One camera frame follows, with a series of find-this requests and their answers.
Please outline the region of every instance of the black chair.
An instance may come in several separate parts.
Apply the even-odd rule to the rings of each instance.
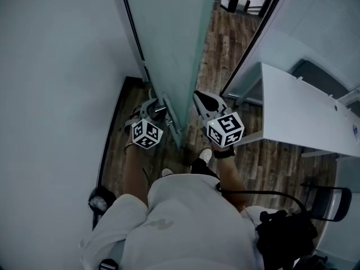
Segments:
[[[309,187],[309,191],[307,194],[307,198],[305,201],[305,207],[306,203],[308,201],[309,193],[311,189],[316,189],[315,199],[311,208],[311,218],[322,220],[322,221],[332,221],[332,222],[338,222],[345,218],[345,216],[348,213],[351,199],[352,199],[352,193],[350,189],[348,188],[342,188],[342,187],[326,187],[326,186],[318,186],[313,184],[305,184],[302,183],[301,186],[303,187]],[[331,199],[331,194],[333,190],[341,190],[341,199],[339,208],[337,209],[337,212],[335,214],[335,217],[333,219],[326,219],[324,218],[324,215],[326,214],[326,210],[328,208],[328,204]]]

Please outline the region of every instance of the desk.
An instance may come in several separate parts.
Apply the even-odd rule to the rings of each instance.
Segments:
[[[360,157],[360,118],[343,104],[291,74],[261,64],[263,130],[236,145],[269,139],[319,149],[304,156],[331,152]]]

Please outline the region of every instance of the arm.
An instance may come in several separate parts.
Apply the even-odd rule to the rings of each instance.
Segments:
[[[130,134],[128,145],[132,142],[132,134]],[[142,170],[141,161],[144,155],[144,150],[135,144],[130,145],[126,149],[126,164],[125,164],[125,176],[124,176],[124,194],[131,194],[148,206],[147,201],[147,180]]]
[[[226,148],[220,148],[213,145],[217,151],[226,151]],[[218,160],[218,171],[220,175],[221,189],[228,191],[242,191],[245,190],[244,184],[240,178],[239,172],[236,169],[234,157],[228,157]],[[239,212],[246,206],[247,198],[245,194],[223,194],[223,197],[229,201]]]

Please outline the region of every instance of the frosted glass door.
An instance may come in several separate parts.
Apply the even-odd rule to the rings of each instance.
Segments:
[[[128,0],[158,98],[185,128],[214,0]]]

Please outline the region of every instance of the black pants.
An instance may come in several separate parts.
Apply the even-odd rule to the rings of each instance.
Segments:
[[[212,172],[209,167],[206,166],[206,162],[203,161],[203,159],[197,158],[192,164],[191,164],[191,174],[204,174],[213,176],[215,178],[219,177]]]

